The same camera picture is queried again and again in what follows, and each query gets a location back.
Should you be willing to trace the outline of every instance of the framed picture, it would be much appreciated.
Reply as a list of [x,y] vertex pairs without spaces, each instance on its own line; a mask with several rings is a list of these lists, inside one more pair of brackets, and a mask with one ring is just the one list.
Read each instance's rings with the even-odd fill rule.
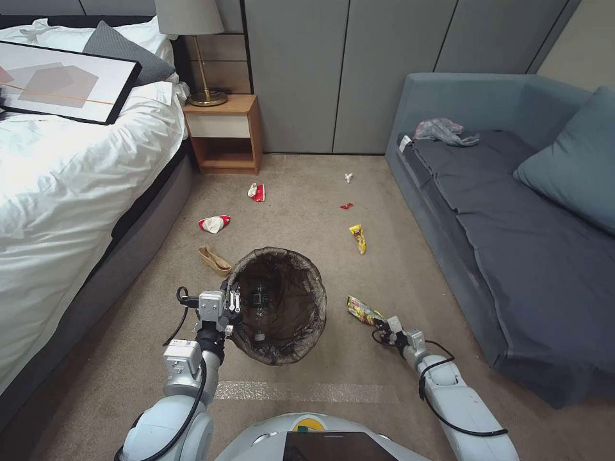
[[0,90],[7,111],[110,125],[139,72],[137,61],[0,42]]

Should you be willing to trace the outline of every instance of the wooden nightstand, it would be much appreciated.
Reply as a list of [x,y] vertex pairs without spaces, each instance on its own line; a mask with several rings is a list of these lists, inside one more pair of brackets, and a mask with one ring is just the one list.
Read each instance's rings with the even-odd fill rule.
[[201,173],[258,174],[263,142],[255,95],[229,95],[213,107],[186,105],[184,116]]

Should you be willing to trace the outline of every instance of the yellow chip bag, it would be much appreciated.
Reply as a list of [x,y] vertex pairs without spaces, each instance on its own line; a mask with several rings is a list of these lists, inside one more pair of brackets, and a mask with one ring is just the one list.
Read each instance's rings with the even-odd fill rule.
[[365,236],[363,235],[363,228],[361,227],[361,224],[352,226],[349,230],[359,244],[359,254],[365,253],[365,250],[367,250],[367,243],[365,242]]
[[380,312],[376,311],[375,309],[372,309],[367,304],[362,301],[359,301],[353,296],[348,297],[348,300],[346,301],[346,306],[348,307],[349,313],[354,315],[357,319],[361,320],[366,325],[371,325],[375,327],[375,319],[382,322],[386,322],[386,319]]

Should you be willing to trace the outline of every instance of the white duvet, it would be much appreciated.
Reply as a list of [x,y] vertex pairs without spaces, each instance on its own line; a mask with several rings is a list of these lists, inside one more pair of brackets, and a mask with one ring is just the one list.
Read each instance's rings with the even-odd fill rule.
[[134,88],[115,124],[0,121],[0,392],[53,335],[111,230],[184,137],[181,85]]

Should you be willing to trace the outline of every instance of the trash can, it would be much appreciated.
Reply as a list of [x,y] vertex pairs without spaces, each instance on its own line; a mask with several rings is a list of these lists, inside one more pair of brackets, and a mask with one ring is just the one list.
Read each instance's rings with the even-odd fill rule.
[[305,256],[266,247],[244,256],[222,291],[239,285],[243,323],[231,339],[249,357],[268,365],[298,362],[325,328],[327,294],[318,268]]

